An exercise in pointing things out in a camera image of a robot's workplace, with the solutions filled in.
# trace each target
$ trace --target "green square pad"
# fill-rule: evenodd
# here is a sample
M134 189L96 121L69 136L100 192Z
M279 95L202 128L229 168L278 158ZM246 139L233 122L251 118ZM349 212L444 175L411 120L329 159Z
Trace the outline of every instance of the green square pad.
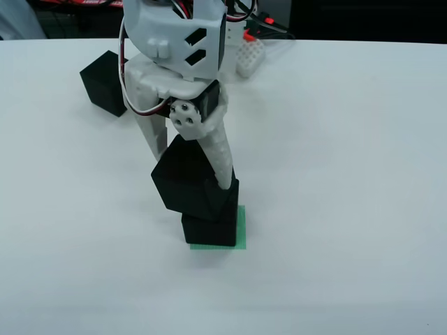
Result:
M237 209L236 246L208 246L204 244L190 244L191 250L245 250L247 249L247 236L245 234L245 206Z

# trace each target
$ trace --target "black cube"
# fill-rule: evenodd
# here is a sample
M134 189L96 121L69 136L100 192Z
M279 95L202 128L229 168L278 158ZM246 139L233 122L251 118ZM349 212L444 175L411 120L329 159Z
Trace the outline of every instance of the black cube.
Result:
M206 221L183 214L182 225L186 242L213 246L235 246L238 200L239 181L235 180L235 186L217 220Z
M90 101L120 117L126 111L118 74L118 55L107 51L80 72Z
M222 190L214 170L197 141L178 135L162 155L152 179L167 209L195 218L219 219L236 178L229 190Z

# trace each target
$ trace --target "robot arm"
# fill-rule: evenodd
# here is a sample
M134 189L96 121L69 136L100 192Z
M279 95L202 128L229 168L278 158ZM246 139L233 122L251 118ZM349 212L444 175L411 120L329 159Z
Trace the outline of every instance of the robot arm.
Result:
M170 1L124 0L120 41L125 24L142 53L126 63L125 71L120 64L125 101L157 160L167 147L163 114L186 141L198 141L219 186L227 190L233 176L224 127L228 97L216 80L224 56L226 7L222 0L194 0L191 17L173 9Z

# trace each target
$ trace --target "white tabletop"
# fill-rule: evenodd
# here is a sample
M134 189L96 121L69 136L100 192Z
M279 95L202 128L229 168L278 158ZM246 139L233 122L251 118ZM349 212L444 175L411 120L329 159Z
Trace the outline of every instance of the white tabletop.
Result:
M133 115L89 102L116 46L0 43L0 334L447 332L447 46L269 43L231 80L245 251L189 250Z

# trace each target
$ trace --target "white plastic component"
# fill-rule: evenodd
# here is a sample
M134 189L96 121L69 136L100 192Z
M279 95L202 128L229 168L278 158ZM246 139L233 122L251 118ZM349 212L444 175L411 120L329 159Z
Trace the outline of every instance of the white plastic component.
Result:
M260 40L248 42L242 41L237 51L237 73L244 78L249 78L265 59L265 46Z
M226 12L222 0L195 0L192 20L178 16L171 3L124 0L123 4L127 34L143 54L189 79L217 77ZM206 36L188 43L186 39L199 29Z
M186 141L198 140L207 135L199 111L190 101L174 101L170 106L169 118Z
M233 177L233 157L221 122L207 137L198 140L208 158L220 188L228 190Z
M221 72L236 72L237 51L244 39L245 22L227 22L225 35L225 55L221 65Z
M212 82L206 79L186 81L179 73L157 66L143 54L129 60L125 72L128 93L134 89L149 94L156 92L157 98L162 99L171 96L183 100L197 98ZM134 81L132 88L128 86L128 80Z
M143 85L146 68L140 68L139 62L132 59L126 63L126 88L127 95L132 103L139 109L149 109L154 107L159 101L159 94L156 87ZM159 161L161 155L168 147L168 129L166 128L166 119L159 115L150 117L141 117L135 114L136 121L145 136L154 157Z
M186 100L175 101L169 115L175 129L185 140L198 141L214 170L219 186L224 190L230 188L233 176L233 158L224 127L227 106L228 96L221 86L219 104L205 122L201 121L196 107Z

